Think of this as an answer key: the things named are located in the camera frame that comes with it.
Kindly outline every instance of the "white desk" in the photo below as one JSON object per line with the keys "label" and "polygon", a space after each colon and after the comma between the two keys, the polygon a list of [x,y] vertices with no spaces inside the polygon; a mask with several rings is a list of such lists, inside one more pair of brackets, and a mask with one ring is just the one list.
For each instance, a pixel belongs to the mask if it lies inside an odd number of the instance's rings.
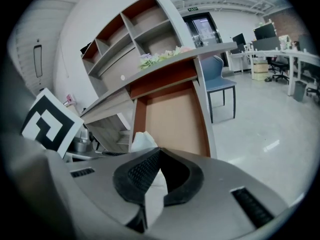
{"label": "white desk", "polygon": [[253,56],[256,55],[258,57],[275,57],[278,55],[289,57],[289,87],[288,87],[288,96],[293,94],[293,82],[294,82],[294,58],[298,59],[298,80],[301,78],[301,62],[310,63],[312,65],[320,67],[320,57],[317,55],[313,55],[307,52],[297,51],[297,50],[259,50],[259,51],[247,51],[237,54],[230,54],[230,65],[231,70],[234,71],[233,66],[235,65],[235,60],[241,60],[242,57],[248,56],[250,58],[251,65],[251,78],[255,78],[254,72],[254,61]]}

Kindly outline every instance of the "computer monitor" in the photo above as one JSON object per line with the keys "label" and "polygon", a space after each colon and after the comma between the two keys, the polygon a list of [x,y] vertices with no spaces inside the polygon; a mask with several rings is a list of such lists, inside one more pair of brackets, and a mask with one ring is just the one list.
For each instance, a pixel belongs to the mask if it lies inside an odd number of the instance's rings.
{"label": "computer monitor", "polygon": [[232,38],[232,40],[234,42],[236,42],[236,45],[239,46],[239,45],[246,45],[246,41],[245,41],[245,37],[244,37],[244,34],[238,34],[236,35],[234,38]]}
{"label": "computer monitor", "polygon": [[258,51],[280,50],[280,41],[278,37],[271,37],[253,41],[253,49]]}
{"label": "computer monitor", "polygon": [[276,31],[274,28],[274,25],[267,24],[261,27],[258,27],[256,29],[253,30],[254,34],[255,34],[255,38],[257,40],[261,40],[261,39],[266,39],[266,38],[274,38],[276,37]]}
{"label": "computer monitor", "polygon": [[299,36],[299,46],[300,51],[318,55],[317,48],[315,47],[314,40],[310,35],[300,35]]}

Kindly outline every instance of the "bouquet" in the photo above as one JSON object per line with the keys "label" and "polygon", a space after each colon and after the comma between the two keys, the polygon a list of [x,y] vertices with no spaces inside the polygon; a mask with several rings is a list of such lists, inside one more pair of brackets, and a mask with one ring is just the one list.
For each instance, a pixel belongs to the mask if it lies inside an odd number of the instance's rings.
{"label": "bouquet", "polygon": [[176,56],[178,54],[182,54],[182,53],[185,53],[185,52],[188,52],[188,51],[191,51],[192,49],[189,48],[189,47],[185,47],[185,46],[182,46],[182,47],[178,47],[176,46],[175,47],[175,50],[166,50],[164,53],[162,54],[155,54],[155,55],[150,55],[150,53],[147,53],[147,54],[143,54],[140,56],[140,65],[139,65],[139,68],[141,70],[144,70],[148,67],[150,67],[151,65],[153,64],[156,64],[158,62],[162,62],[166,59],[169,59],[173,56]]}

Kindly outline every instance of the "reception desk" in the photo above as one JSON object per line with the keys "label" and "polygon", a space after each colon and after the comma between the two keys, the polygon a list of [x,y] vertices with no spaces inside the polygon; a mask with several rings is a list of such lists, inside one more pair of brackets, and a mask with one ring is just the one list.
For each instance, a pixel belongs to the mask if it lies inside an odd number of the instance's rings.
{"label": "reception desk", "polygon": [[236,46],[230,42],[193,49],[141,70],[103,94],[81,118],[106,149],[117,152],[106,147],[106,120],[131,107],[128,151],[136,132],[148,131],[160,147],[216,158],[200,61]]}

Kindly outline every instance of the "door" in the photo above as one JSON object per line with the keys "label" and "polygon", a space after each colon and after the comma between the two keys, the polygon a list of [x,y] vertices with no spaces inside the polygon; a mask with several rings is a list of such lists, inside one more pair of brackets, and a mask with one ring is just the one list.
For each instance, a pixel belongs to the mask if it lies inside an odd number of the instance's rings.
{"label": "door", "polygon": [[[190,31],[196,48],[222,43],[222,39],[208,12],[186,16],[183,17],[183,20]],[[223,65],[228,67],[226,53],[220,54],[219,57],[223,60]]]}

